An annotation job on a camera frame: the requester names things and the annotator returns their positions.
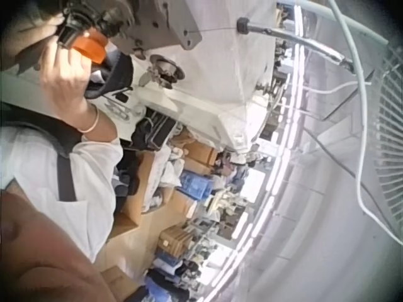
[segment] cable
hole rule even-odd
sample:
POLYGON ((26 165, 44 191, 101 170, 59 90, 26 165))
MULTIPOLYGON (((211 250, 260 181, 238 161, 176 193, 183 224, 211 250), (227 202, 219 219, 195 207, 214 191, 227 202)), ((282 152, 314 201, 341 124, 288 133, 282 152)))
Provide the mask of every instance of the cable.
MULTIPOLYGON (((312 139, 320 146, 320 148, 338 165, 340 166, 340 168, 342 168, 344 171, 346 171, 348 174, 350 174, 351 176, 353 176, 353 178, 356 178, 356 174, 351 171, 346 165, 344 165, 340 160, 338 160, 336 158, 336 156, 334 156, 322 143, 321 141, 319 141, 319 139, 308 129, 306 129, 305 127, 303 127, 304 131, 306 133, 308 133, 308 135, 310 137, 312 137, 312 139)), ((382 213, 382 210, 380 209, 379 205, 377 204, 377 200, 375 199, 375 197, 373 197, 371 191, 368 189, 368 187, 361 181, 360 182, 360 186, 363 187, 364 191, 369 195, 369 197, 371 198, 371 200, 373 201, 373 204, 377 207, 377 210, 379 211, 379 213, 381 214, 383 220, 385 220, 385 222, 388 224, 388 227, 390 229, 393 229, 393 226, 388 222, 388 220, 386 219, 385 215, 382 213)))
MULTIPOLYGON (((357 83, 358 83, 358 81, 347 82, 347 83, 341 84, 338 87, 330 89, 330 90, 318 90, 318 89, 307 87, 307 86, 302 86, 302 89, 307 90, 309 92, 317 93, 317 94, 332 94, 332 93, 335 93, 335 92, 339 91, 340 89, 342 89, 344 87, 357 85, 357 83)), ((372 83, 371 82, 365 82, 365 85, 371 86, 372 83)))
POLYGON ((380 220, 376 217, 364 204, 362 196, 361 196, 361 177, 363 173, 364 167, 364 159, 365 159, 365 151, 366 151, 366 141, 368 135, 368 100, 366 98, 366 89, 365 89, 365 79, 364 79, 364 71, 361 65, 360 56, 358 55, 357 46, 355 45, 353 36, 347 26, 346 20, 340 12, 339 6, 336 4, 335 0, 329 0, 329 5, 334 13, 335 19, 340 23, 341 29, 344 33, 344 37, 347 40, 348 48, 351 52, 351 56, 353 59, 354 68, 356 70, 356 75, 358 79, 358 90, 360 92, 361 99, 361 119, 363 124, 363 131, 361 135, 361 148, 360 148, 360 156, 358 158, 358 166, 356 173, 356 193, 358 198, 358 204, 361 209, 366 213, 370 218, 372 218, 378 225, 390 236, 392 237, 398 244, 403 245, 401 239, 396 237, 380 220))

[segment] dark clothing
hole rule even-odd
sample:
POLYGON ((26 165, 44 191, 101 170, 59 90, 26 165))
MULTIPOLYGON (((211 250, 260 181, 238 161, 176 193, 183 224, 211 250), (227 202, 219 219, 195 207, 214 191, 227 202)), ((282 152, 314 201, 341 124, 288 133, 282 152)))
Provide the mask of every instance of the dark clothing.
POLYGON ((187 302, 189 300, 190 292, 187 289, 178 288, 171 281, 166 280, 165 276, 156 269, 149 269, 147 276, 179 302, 187 302))

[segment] white cable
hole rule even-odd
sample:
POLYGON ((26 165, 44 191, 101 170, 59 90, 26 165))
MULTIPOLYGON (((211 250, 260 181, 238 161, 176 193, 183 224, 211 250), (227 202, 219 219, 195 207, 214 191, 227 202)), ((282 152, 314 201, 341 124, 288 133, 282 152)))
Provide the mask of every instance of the white cable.
MULTIPOLYGON (((351 82, 341 84, 338 87, 330 89, 330 90, 318 90, 318 89, 307 87, 307 86, 302 86, 302 89, 306 90, 306 91, 309 91, 309 92, 317 93, 317 94, 332 94, 332 93, 335 93, 335 92, 339 91, 340 89, 342 89, 344 87, 357 85, 357 84, 358 84, 358 81, 351 81, 351 82)), ((365 82, 365 85, 371 86, 372 83, 371 82, 365 82)))
POLYGON ((338 5, 336 4, 335 0, 328 0, 329 5, 334 13, 334 17, 340 23, 341 29, 344 33, 344 36, 347 40, 348 48, 351 52, 351 56, 353 59, 354 68, 356 70, 356 75, 358 79, 358 90, 360 92, 360 99, 361 99, 361 118, 363 124, 363 131, 361 135, 361 148, 360 148, 360 156, 358 159, 358 167, 355 179, 356 185, 356 193, 358 198, 358 204, 360 208, 367 214, 370 218, 372 218, 378 225, 390 236, 392 237, 398 244, 403 245, 401 239, 397 238, 380 220, 376 217, 364 204, 362 196, 361 196, 361 178, 363 173, 364 167, 364 159, 365 159, 365 151, 366 151, 366 136, 368 133, 368 101, 366 98, 366 89, 365 89, 365 78, 364 78, 364 71, 361 65, 360 56, 358 55, 358 50, 355 45, 353 36, 347 26, 346 21, 344 20, 343 15, 340 12, 338 5))

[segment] white sleeve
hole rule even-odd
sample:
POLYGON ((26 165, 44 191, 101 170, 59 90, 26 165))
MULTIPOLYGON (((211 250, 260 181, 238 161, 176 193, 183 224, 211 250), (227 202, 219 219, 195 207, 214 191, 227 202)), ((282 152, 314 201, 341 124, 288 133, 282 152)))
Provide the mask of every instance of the white sleeve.
POLYGON ((111 180, 123 156, 119 139, 110 143, 82 137, 70 154, 74 189, 78 201, 87 201, 87 236, 91 261, 106 242, 113 225, 116 206, 111 180))

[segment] floor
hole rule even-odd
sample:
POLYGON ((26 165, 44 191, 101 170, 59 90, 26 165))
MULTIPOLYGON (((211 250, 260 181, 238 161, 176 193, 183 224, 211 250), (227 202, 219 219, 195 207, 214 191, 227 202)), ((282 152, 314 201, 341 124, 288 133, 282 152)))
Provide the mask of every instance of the floor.
POLYGON ((96 268, 104 271, 118 266, 130 277, 141 278, 154 260, 154 251, 161 231, 184 222, 185 219, 185 215, 176 210, 174 203, 168 203, 143 215, 136 230, 117 236, 105 244, 95 260, 96 268))

